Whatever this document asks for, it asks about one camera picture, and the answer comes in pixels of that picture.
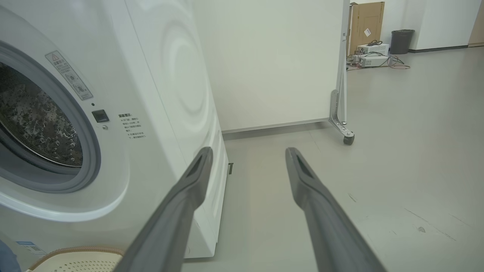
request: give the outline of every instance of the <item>floor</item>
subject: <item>floor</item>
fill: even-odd
[[[352,146],[328,123],[225,135],[215,257],[184,272],[317,271],[284,151],[296,147],[390,272],[482,271],[484,47],[348,72]]]

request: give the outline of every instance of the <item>trash can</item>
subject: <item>trash can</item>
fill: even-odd
[[[390,54],[407,54],[414,32],[415,30],[392,31],[392,44],[390,47]]]

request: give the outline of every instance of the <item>caster wheel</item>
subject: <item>caster wheel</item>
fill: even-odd
[[[353,144],[353,141],[355,140],[355,136],[353,137],[345,137],[343,139],[343,143],[345,143],[346,145],[352,145]]]

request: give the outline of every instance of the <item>white electronic device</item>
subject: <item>white electronic device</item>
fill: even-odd
[[[371,52],[381,53],[385,56],[388,56],[388,50],[390,49],[390,45],[387,44],[380,44],[380,45],[359,45],[357,52],[361,52],[362,54],[367,54]]]
[[[362,68],[388,66],[388,57],[387,56],[360,57],[360,64]]]
[[[228,159],[191,2],[0,0],[0,25],[0,232],[124,250],[210,146],[185,256],[213,256]]]

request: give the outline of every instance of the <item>cardboard box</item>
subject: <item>cardboard box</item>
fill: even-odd
[[[353,55],[356,47],[372,40],[380,40],[385,2],[351,3],[348,18],[347,54]]]

